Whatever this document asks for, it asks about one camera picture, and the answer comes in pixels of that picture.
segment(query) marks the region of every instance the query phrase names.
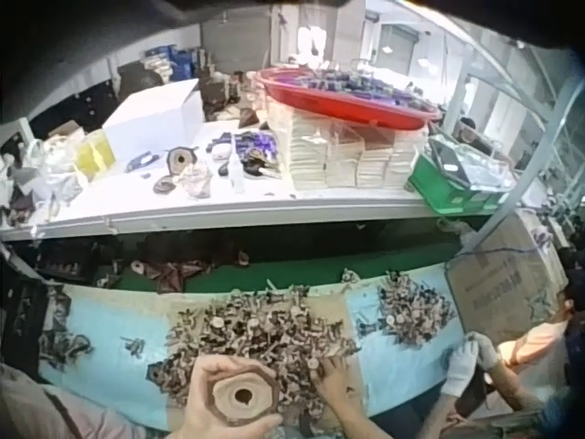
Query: green plastic bin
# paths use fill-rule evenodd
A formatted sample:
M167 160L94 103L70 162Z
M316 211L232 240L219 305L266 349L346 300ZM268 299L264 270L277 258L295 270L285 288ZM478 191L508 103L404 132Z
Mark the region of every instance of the green plastic bin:
M440 215L490 215L505 193L469 190L441 174L431 159L420 155L409 182Z

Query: pink sleeve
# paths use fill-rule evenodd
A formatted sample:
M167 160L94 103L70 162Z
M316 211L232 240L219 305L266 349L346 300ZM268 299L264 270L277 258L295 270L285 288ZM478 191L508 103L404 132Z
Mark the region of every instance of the pink sleeve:
M516 342L505 342L499 346L502 359L511 366L538 361L547 354L563 330L560 325L546 323L533 327Z

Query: white bottle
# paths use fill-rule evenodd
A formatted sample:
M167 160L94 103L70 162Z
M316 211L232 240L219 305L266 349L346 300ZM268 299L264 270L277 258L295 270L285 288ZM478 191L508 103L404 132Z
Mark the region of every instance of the white bottle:
M236 194L243 194L244 193L244 166L242 165L241 161L239 160L238 153L236 152L236 147L233 145L231 149L231 155L229 156L228 161L228 178L231 183L231 188Z

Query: cardboard box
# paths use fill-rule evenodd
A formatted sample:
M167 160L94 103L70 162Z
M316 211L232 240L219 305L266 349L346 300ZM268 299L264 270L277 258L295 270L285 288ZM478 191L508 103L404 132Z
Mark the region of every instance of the cardboard box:
M103 125L117 161L150 151L191 146L205 121L198 80L183 80L131 94Z
M497 345L524 333L554 312L567 285L552 242L538 246L536 213L519 209L473 253L447 265L447 280L463 328L486 334Z
M83 131L83 128L81 128L77 122L67 121L64 124L59 125L53 131L51 131L48 134L48 138L50 139L51 137L53 137L55 135L62 135L63 137L69 137L70 135L73 135L73 134L75 134L76 137L79 137L79 136L80 136L80 138L85 137L85 132Z

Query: yellow container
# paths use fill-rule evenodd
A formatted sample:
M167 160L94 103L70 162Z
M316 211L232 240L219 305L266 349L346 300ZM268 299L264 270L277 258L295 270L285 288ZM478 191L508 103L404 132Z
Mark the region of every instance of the yellow container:
M89 180L110 169L114 162L110 143L103 130L86 135L77 148L77 167Z

